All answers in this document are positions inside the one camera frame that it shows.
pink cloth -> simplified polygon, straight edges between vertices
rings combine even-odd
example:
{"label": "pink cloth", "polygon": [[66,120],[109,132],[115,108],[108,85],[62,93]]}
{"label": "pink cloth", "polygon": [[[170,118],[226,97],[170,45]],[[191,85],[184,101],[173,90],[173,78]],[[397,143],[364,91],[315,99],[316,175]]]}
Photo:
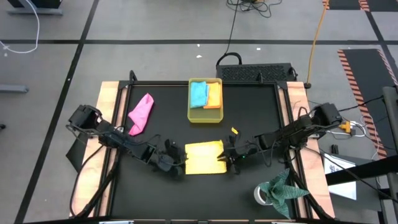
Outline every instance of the pink cloth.
{"label": "pink cloth", "polygon": [[150,109],[152,108],[153,104],[154,99],[149,93],[147,93],[144,97],[142,97],[134,110],[129,113],[129,118],[131,118],[134,122],[134,126],[129,132],[130,135],[135,136],[144,130],[145,125],[147,124]]}

wooden edge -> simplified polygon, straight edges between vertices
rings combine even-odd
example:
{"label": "wooden edge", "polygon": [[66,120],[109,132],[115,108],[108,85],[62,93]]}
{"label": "wooden edge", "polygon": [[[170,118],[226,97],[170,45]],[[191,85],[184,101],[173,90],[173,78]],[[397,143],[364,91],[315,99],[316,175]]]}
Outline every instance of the wooden edge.
{"label": "wooden edge", "polygon": [[[299,115],[300,107],[304,107],[310,111],[307,95],[302,82],[287,82],[287,86],[293,118],[296,120]],[[307,147],[319,152],[318,141],[316,139],[309,139]],[[315,200],[327,214],[331,217],[335,217],[320,155],[307,149],[301,150],[300,154],[308,191],[311,192]],[[314,218],[318,218],[313,210],[312,214]]]}
{"label": "wooden edge", "polygon": [[[284,123],[285,123],[285,125],[288,125],[289,124],[289,115],[287,113],[287,105],[286,105],[286,102],[285,102],[285,93],[284,93],[283,89],[279,89],[278,92],[279,92],[280,107],[282,108],[282,115],[284,117]],[[294,157],[294,151],[293,150],[290,150],[290,157],[291,158]],[[292,161],[292,165],[293,165],[293,168],[296,171],[299,171],[297,169],[297,160],[296,159],[294,159]],[[297,199],[297,201],[298,201],[298,210],[300,212],[300,217],[301,218],[308,218],[307,214],[305,212],[304,198],[300,197],[300,198]]]}
{"label": "wooden edge", "polygon": [[[119,111],[118,111],[118,117],[116,118],[116,124],[115,126],[121,126],[122,121],[123,121],[123,111],[125,107],[125,102],[127,98],[127,88],[122,89],[121,97],[120,97],[120,102],[119,102]],[[110,157],[109,157],[109,164],[108,164],[108,173],[112,169],[112,165],[114,162],[114,158],[116,155],[116,149],[112,149]],[[104,191],[104,194],[102,195],[102,201],[101,201],[101,207],[99,208],[99,215],[100,216],[105,216],[106,215],[106,209],[108,208],[109,205],[109,193],[111,190],[111,184],[112,182],[109,183],[107,188]]]}
{"label": "wooden edge", "polygon": [[[145,221],[145,222],[160,222],[166,221],[164,219],[134,219],[134,221]],[[171,222],[197,222],[198,220],[170,220]],[[209,222],[250,222],[250,220],[208,220]],[[269,219],[269,220],[254,220],[255,222],[294,222],[295,220],[288,219]]]}
{"label": "wooden edge", "polygon": [[[107,121],[112,120],[116,95],[118,94],[118,86],[119,82],[103,82],[101,84],[96,108],[102,112],[103,119]],[[99,147],[98,138],[89,139],[83,161],[91,156]],[[90,161],[87,162],[80,173],[72,201],[72,209],[75,214],[84,209],[100,185],[105,152],[106,148],[103,147],[97,155],[93,156]]]}

orange-black striped tape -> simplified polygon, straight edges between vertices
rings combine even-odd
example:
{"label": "orange-black striped tape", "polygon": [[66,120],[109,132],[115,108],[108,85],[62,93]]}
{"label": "orange-black striped tape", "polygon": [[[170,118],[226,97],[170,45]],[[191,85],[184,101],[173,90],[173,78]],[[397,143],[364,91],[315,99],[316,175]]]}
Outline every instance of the orange-black striped tape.
{"label": "orange-black striped tape", "polygon": [[398,85],[397,78],[394,75],[394,72],[392,72],[390,63],[388,63],[386,57],[384,56],[383,52],[381,52],[381,50],[378,49],[377,51],[379,52],[381,59],[383,60],[384,64],[386,65],[386,68],[388,70],[388,73],[390,74],[390,77],[392,78],[392,81],[394,82],[395,85]]}
{"label": "orange-black striped tape", "polygon": [[368,0],[358,0],[359,6],[361,6],[361,10],[369,12]]}
{"label": "orange-black striped tape", "polygon": [[[326,2],[327,2],[327,0],[322,0],[323,7],[325,7]],[[327,9],[327,10],[330,9],[329,3],[328,3],[328,5],[327,5],[326,9]]]}
{"label": "orange-black striped tape", "polygon": [[[351,90],[353,91],[353,95],[355,97],[355,100],[356,100],[357,104],[359,104],[359,105],[363,104],[364,103],[364,99],[362,97],[362,93],[359,90],[358,84],[356,83],[353,71],[352,71],[352,69],[351,69],[351,67],[349,65],[349,62],[348,62],[348,60],[346,58],[346,55],[344,54],[344,52],[342,50],[338,50],[337,54],[338,54],[338,56],[340,58],[341,65],[343,66],[344,72],[345,72],[345,74],[347,76],[347,79],[348,79],[348,82],[349,82],[349,86],[351,87]],[[360,110],[361,114],[364,117],[364,122],[365,122],[365,125],[366,125],[366,129],[369,132],[369,136],[370,136],[370,138],[371,138],[371,140],[372,140],[372,142],[374,144],[374,147],[376,149],[378,148],[377,154],[379,155],[379,158],[380,159],[386,158],[387,152],[384,149],[383,144],[381,143],[381,140],[379,138],[379,134],[376,131],[376,128],[374,126],[374,123],[373,123],[373,120],[371,118],[371,115],[369,114],[368,108],[365,105],[363,105],[363,106],[359,106],[358,109]]]}

white cable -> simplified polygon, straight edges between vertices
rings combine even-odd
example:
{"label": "white cable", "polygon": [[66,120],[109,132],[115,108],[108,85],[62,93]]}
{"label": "white cable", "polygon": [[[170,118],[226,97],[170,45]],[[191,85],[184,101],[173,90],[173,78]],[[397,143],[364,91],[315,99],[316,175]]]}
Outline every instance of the white cable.
{"label": "white cable", "polygon": [[32,49],[32,50],[28,50],[28,51],[25,51],[25,52],[20,52],[20,51],[16,51],[16,50],[11,50],[11,49],[9,48],[9,46],[6,46],[6,45],[5,45],[4,43],[2,43],[1,40],[0,40],[0,44],[3,46],[3,49],[4,49],[4,50],[9,50],[9,51],[14,52],[14,53],[16,53],[16,54],[28,54],[28,53],[33,52],[34,50],[37,49],[37,44],[38,44],[38,42],[39,42],[39,33],[40,33],[40,21],[39,21],[39,17],[38,17],[38,15],[37,15],[37,12],[36,12],[36,10],[35,10],[35,7],[32,5],[32,3],[30,3],[28,0],[25,0],[25,1],[31,6],[31,8],[32,8],[32,10],[33,10],[33,12],[34,12],[34,14],[35,14],[35,16],[36,16],[36,19],[37,19],[36,46],[35,46],[35,48]]}
{"label": "white cable", "polygon": [[[372,120],[372,124],[373,124],[373,126],[374,126],[374,132],[376,133],[377,132],[377,130],[376,130],[376,125],[374,124],[374,121],[373,121],[373,117],[369,114],[369,115],[367,115],[367,116],[369,116],[370,118],[371,118],[371,120]],[[365,122],[363,121],[363,118],[364,118],[365,116],[362,116],[361,117],[361,122],[365,125]],[[373,158],[377,155],[377,153],[379,152],[379,146],[380,146],[380,142],[379,142],[379,138],[378,137],[376,137],[376,145],[377,145],[377,147],[376,147],[376,152],[373,154],[373,156],[372,156],[372,158],[371,158],[371,160],[373,160]]]}
{"label": "white cable", "polygon": [[[352,125],[352,126],[355,125],[355,126],[361,128],[361,129],[362,129],[362,132],[364,133],[364,134],[361,134],[361,135],[356,134],[356,135],[354,135],[354,137],[365,137],[365,135],[366,135],[366,129],[364,128],[364,127],[365,127],[364,124],[360,124],[360,123],[358,123],[358,122],[356,122],[356,121],[350,121],[349,123],[350,123],[350,125]],[[333,131],[327,131],[327,132],[332,133],[332,134],[342,134],[342,135],[349,135],[349,136],[350,136],[350,134],[348,134],[348,133],[333,132]]]}

yellow cloth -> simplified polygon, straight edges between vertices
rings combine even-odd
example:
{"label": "yellow cloth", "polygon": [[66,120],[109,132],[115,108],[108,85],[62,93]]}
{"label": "yellow cloth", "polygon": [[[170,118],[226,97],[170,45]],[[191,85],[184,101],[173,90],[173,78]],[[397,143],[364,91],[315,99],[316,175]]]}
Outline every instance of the yellow cloth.
{"label": "yellow cloth", "polygon": [[220,108],[221,107],[221,98],[222,91],[221,85],[219,83],[207,83],[209,86],[209,95],[206,106],[204,109],[212,109],[212,108]]}
{"label": "yellow cloth", "polygon": [[223,142],[201,142],[186,144],[185,174],[223,174],[226,172],[226,163],[217,161],[224,151]]}

